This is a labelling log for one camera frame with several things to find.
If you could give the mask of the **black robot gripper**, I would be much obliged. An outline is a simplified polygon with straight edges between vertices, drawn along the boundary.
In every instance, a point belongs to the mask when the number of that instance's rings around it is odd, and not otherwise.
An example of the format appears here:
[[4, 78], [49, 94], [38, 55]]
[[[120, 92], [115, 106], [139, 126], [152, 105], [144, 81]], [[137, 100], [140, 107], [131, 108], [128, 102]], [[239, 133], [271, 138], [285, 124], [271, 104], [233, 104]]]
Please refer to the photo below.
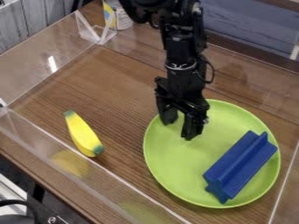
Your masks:
[[167, 68], [167, 77], [155, 78], [155, 99], [160, 120], [164, 125], [177, 120], [177, 111], [184, 115], [181, 137], [191, 141], [201, 134], [208, 122], [207, 111], [211, 108], [203, 89], [211, 83], [205, 79], [205, 68]]

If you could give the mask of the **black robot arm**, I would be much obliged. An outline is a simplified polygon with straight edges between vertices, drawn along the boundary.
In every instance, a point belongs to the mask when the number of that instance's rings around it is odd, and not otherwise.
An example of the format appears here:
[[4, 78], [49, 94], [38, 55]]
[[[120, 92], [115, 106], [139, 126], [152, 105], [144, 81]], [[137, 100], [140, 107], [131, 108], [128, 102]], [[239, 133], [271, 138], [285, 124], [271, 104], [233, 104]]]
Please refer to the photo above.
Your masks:
[[207, 34], [201, 0], [119, 0], [129, 18], [148, 23], [161, 33], [165, 77], [155, 79], [155, 100], [163, 124], [184, 115], [181, 137], [192, 140], [208, 122], [208, 104], [201, 92], [213, 82], [213, 68], [203, 55]]

